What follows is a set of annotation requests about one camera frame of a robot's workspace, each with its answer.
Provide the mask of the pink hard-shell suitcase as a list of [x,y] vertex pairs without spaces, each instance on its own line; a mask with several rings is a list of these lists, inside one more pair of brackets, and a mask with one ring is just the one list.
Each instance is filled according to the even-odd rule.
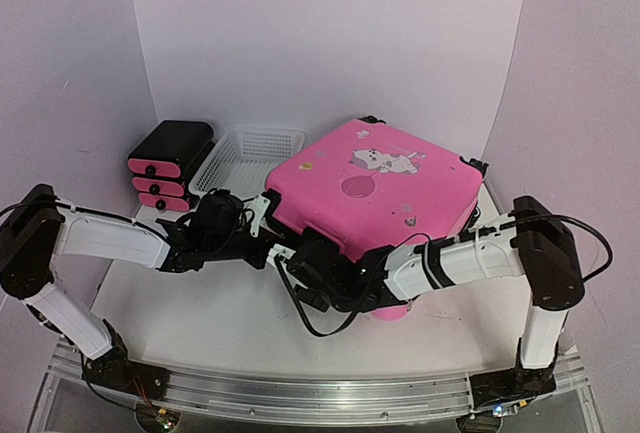
[[328,240],[357,260],[415,233],[461,232],[476,219],[486,170],[374,117],[355,119],[268,174],[269,223],[291,249]]

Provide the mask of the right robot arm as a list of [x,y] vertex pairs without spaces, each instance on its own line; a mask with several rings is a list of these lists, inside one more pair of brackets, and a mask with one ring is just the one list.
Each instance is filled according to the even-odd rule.
[[274,246],[268,262],[315,337],[304,308],[346,315],[344,331],[369,312],[407,309],[420,296],[498,278],[523,277],[529,305],[513,367],[470,377],[472,409],[500,415],[556,388],[553,369],[560,334],[586,283],[606,271],[613,250],[606,237],[573,217],[549,212],[532,196],[510,212],[448,238],[415,233],[397,246],[369,250],[356,262],[322,240],[298,249]]

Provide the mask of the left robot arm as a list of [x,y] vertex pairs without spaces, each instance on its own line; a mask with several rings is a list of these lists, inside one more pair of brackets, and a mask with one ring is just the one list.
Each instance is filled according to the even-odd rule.
[[241,200],[216,189],[195,210],[150,226],[64,202],[50,185],[38,184],[1,211],[1,289],[79,350],[89,386],[160,400],[169,371],[132,360],[115,328],[65,289],[55,259],[94,257],[171,274],[227,260],[262,269],[274,257],[292,253],[263,224],[269,204],[263,195]]

